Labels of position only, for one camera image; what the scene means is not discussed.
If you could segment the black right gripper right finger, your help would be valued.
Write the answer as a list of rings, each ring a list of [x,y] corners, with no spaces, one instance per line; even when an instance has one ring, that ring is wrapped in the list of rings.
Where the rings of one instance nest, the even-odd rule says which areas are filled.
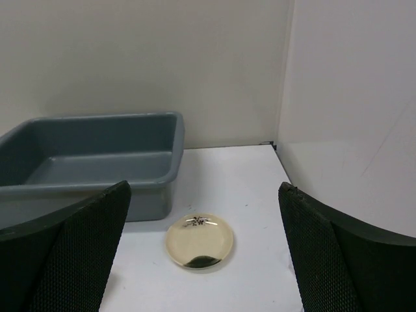
[[[288,182],[278,200],[304,311],[415,310],[415,238],[360,221]]]

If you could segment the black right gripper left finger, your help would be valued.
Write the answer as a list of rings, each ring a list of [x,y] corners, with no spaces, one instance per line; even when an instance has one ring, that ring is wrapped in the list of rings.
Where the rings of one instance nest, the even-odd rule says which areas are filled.
[[[131,201],[121,181],[1,230],[2,311],[99,311]]]

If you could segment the cream gold round plate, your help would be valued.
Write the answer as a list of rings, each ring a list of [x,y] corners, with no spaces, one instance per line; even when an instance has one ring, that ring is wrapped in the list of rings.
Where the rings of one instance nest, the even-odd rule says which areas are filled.
[[[209,213],[182,216],[167,230],[164,246],[178,266],[203,270],[223,262],[233,250],[234,234],[222,218]]]

